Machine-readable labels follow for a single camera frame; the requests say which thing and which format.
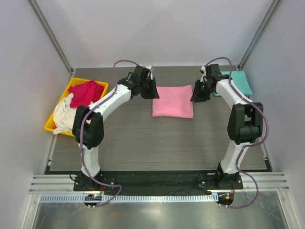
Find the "pink t shirt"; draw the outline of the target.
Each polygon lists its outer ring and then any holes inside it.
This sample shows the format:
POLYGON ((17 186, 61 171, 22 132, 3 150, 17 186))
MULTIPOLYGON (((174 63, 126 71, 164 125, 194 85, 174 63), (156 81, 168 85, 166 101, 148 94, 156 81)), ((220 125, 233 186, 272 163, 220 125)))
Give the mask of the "pink t shirt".
POLYGON ((157 86, 159 99, 152 100, 153 117, 175 117, 193 119, 193 91, 191 85, 165 87, 157 86))

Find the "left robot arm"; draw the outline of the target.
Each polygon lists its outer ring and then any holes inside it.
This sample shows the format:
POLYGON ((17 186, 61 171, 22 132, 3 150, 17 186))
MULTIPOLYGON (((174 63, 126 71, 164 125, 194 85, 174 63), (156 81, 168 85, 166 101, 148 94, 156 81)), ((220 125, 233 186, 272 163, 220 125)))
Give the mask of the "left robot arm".
POLYGON ((137 95, 143 99, 158 99, 152 73, 152 66, 137 65, 106 96, 89 106, 77 108, 72 133, 81 150, 81 171, 74 180, 75 191, 95 191, 102 186, 99 145, 104 139, 104 121, 119 106, 137 95))

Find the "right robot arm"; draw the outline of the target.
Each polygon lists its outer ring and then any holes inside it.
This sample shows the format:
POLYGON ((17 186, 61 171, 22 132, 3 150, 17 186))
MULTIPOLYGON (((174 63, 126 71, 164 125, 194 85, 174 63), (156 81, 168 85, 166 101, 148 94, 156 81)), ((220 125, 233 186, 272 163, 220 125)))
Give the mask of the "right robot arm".
POLYGON ((214 177, 208 180, 213 188, 230 189, 238 183, 239 166, 248 148, 263 133, 263 105, 245 97, 229 74, 222 74, 218 64, 202 66, 202 77, 196 80, 191 102, 206 102, 219 94, 231 109, 227 134, 229 146, 218 164, 214 177))

